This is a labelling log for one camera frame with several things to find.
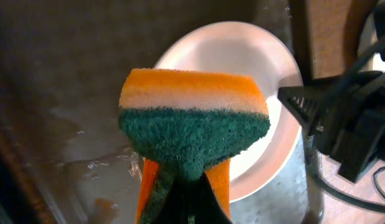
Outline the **green and yellow sponge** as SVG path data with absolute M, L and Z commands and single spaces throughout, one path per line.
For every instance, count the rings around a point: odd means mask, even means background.
M 184 185 L 191 215 L 193 182 L 203 173 L 231 219 L 230 161 L 266 136 L 269 111 L 250 77 L 135 68 L 119 99 L 118 125 L 143 157 L 137 223 L 151 223 L 173 181 Z

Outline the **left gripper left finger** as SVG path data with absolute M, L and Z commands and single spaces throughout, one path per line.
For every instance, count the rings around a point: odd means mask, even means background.
M 188 224 L 188 206 L 184 185 L 173 181 L 161 210 L 151 224 Z

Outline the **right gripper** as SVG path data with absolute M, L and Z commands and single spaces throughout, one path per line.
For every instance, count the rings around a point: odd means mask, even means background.
M 385 73 L 364 72 L 325 117 L 315 121 L 329 86 L 283 86 L 278 99 L 300 123 L 304 135 L 316 135 L 315 147 L 340 163 L 338 175 L 356 183 L 373 162 L 385 162 Z

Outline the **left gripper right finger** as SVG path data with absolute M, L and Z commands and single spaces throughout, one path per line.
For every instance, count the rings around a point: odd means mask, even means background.
M 195 224 L 231 224 L 205 173 L 191 185 L 191 215 Z

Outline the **white plate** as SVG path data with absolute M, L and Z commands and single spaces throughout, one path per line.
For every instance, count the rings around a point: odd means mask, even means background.
M 236 202 L 267 185 L 292 155 L 302 128 L 278 100 L 282 86 L 301 86 L 299 67 L 288 48 L 269 31 L 245 22 L 218 22 L 175 42 L 155 68 L 250 76 L 269 109 L 267 135 L 231 160 L 229 199 Z
M 374 25 L 374 17 L 373 13 L 371 13 L 366 19 L 362 33 L 359 38 L 359 45 L 357 50 L 358 56 L 361 56 L 364 51 L 367 50 L 370 46 L 372 46 L 377 40 L 378 38 Z M 374 54 L 366 63 L 366 65 L 361 69 L 362 72 L 370 70 L 378 70 L 385 72 L 385 62 L 382 61 L 381 55 L 379 53 Z

